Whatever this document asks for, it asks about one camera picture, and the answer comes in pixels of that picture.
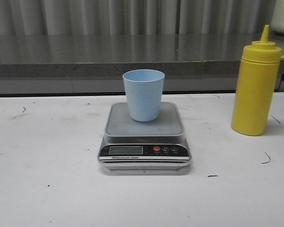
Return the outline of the light blue plastic cup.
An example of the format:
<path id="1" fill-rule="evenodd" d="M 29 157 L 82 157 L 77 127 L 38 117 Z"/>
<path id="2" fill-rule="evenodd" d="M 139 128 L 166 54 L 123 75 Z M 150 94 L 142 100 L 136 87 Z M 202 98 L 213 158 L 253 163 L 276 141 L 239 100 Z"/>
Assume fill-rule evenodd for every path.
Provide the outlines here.
<path id="1" fill-rule="evenodd" d="M 140 69 L 123 74 L 130 117 L 149 122 L 158 118 L 165 74 L 158 70 Z"/>

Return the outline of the silver digital kitchen scale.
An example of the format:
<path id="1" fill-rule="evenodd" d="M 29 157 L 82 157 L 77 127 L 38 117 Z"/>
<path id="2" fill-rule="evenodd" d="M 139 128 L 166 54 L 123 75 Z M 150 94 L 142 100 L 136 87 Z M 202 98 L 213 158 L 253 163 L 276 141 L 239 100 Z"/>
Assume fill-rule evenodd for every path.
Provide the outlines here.
<path id="1" fill-rule="evenodd" d="M 192 155 L 178 107 L 162 102 L 158 118 L 139 122 L 127 103 L 111 105 L 98 162 L 117 171 L 173 171 L 191 164 Z"/>

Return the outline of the yellow squeeze bottle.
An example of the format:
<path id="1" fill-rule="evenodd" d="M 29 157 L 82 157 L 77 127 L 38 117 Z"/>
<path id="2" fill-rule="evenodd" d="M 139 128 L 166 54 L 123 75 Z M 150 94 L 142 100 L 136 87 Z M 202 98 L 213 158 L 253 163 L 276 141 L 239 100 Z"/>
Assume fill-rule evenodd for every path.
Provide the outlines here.
<path id="1" fill-rule="evenodd" d="M 282 48 L 269 40 L 269 25 L 259 40 L 244 47 L 231 120 L 236 132 L 249 136 L 265 132 L 282 58 Z"/>

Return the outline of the white container in background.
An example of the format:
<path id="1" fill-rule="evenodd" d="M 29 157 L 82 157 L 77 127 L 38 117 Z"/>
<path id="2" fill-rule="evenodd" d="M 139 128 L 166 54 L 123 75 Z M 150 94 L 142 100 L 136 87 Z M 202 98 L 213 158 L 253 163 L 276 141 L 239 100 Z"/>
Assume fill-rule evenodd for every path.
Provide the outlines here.
<path id="1" fill-rule="evenodd" d="M 273 32 L 284 35 L 284 0 L 275 2 L 270 27 Z"/>

